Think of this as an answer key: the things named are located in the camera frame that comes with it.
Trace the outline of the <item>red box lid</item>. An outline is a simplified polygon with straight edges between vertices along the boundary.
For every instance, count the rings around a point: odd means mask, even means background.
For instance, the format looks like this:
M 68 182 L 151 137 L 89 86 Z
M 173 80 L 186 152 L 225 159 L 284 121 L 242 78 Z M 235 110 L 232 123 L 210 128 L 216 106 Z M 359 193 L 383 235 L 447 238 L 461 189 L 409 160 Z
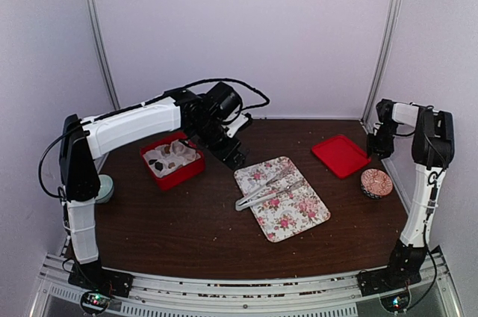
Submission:
M 346 179 L 371 162 L 367 153 L 345 135 L 336 135 L 314 145 L 311 153 L 339 179 Z

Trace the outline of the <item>black white kitchen tongs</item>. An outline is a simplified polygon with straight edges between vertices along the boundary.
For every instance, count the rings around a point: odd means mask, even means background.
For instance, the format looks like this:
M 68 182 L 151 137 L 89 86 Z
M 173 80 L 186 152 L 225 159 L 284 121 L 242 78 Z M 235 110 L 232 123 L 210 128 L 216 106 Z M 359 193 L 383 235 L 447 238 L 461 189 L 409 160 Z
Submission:
M 294 175 L 290 168 L 280 171 L 271 179 L 267 180 L 263 185 L 260 185 L 237 200 L 235 202 L 235 210 L 238 212 L 243 211 L 244 209 L 248 209 L 266 200 L 277 197 L 282 193 L 291 193 L 305 184 L 304 178 L 288 182 L 287 178 L 291 176 Z

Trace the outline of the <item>red chocolate box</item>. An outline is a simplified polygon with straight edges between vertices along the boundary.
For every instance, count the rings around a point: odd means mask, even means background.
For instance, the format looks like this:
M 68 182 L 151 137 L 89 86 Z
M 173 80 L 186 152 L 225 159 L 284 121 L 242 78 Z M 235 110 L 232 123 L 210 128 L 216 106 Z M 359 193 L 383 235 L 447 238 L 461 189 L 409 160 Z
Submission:
M 170 148 L 170 154 L 162 151 L 165 147 Z M 175 132 L 141 148 L 140 157 L 162 191 L 168 191 L 205 170 L 204 154 L 183 132 Z M 162 163 L 164 169 L 158 171 L 155 169 L 155 164 L 149 165 L 151 159 Z M 168 168 L 170 162 L 175 162 L 176 166 Z

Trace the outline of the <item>dark chocolate cube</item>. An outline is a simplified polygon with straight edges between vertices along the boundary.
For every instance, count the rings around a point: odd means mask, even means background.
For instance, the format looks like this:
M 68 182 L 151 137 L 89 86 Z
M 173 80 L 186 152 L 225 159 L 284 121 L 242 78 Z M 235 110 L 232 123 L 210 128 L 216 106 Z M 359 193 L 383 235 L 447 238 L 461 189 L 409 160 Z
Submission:
M 157 161 L 157 162 L 155 162 L 155 169 L 158 170 L 158 171 L 162 171 L 164 169 L 164 166 L 163 166 L 162 163 Z

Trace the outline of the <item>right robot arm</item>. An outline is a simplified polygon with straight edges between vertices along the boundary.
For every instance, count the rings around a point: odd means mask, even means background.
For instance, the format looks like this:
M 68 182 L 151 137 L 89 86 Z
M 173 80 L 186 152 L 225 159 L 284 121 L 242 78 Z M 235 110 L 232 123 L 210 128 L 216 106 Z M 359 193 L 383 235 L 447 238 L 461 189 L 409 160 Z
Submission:
M 386 286 L 395 289 L 412 280 L 429 252 L 429 235 L 446 171 L 455 155 L 453 115 L 433 106 L 382 99 L 376 104 L 379 127 L 367 135 L 367 154 L 387 159 L 401 125 L 412 127 L 412 160 L 416 179 L 412 206 L 400 237 L 382 271 Z

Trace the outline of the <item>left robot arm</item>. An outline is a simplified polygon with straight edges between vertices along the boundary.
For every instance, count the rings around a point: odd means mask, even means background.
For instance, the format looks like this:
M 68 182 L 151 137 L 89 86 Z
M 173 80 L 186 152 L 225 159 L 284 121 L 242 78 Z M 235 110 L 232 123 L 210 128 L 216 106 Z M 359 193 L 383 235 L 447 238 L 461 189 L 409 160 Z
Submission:
M 37 175 L 44 192 L 64 204 L 73 258 L 81 265 L 79 279 L 92 290 L 102 289 L 108 281 L 106 271 L 98 266 L 97 160 L 118 156 L 154 137 L 182 132 L 235 170 L 246 161 L 237 134 L 252 124 L 249 110 L 269 104 L 270 98 L 258 88 L 239 79 L 215 77 L 166 90 L 152 99 L 109 113 L 84 118 L 68 116 L 60 136 L 41 155 Z M 44 161 L 55 146 L 60 147 L 60 185 L 53 192 L 46 188 L 41 176 Z

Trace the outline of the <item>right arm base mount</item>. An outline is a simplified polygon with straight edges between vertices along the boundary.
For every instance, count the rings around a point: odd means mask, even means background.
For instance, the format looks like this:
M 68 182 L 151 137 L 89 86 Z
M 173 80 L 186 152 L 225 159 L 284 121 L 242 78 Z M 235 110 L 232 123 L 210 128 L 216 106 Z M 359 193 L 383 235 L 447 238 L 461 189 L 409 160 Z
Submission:
M 412 306 L 410 286 L 421 281 L 420 273 L 397 273 L 388 268 L 362 270 L 356 275 L 362 297 L 379 297 L 382 308 L 393 314 L 404 313 Z

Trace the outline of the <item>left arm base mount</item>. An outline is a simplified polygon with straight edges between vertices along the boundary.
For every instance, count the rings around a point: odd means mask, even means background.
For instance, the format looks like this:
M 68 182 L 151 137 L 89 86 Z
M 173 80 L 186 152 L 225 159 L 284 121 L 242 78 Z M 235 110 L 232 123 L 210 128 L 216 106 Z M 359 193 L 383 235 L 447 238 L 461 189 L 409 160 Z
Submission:
M 98 274 L 85 271 L 74 265 L 69 273 L 68 283 L 84 289 L 79 300 L 80 308 L 88 315 L 104 313 L 117 302 L 127 298 L 132 288 L 133 276 L 128 273 L 101 269 Z

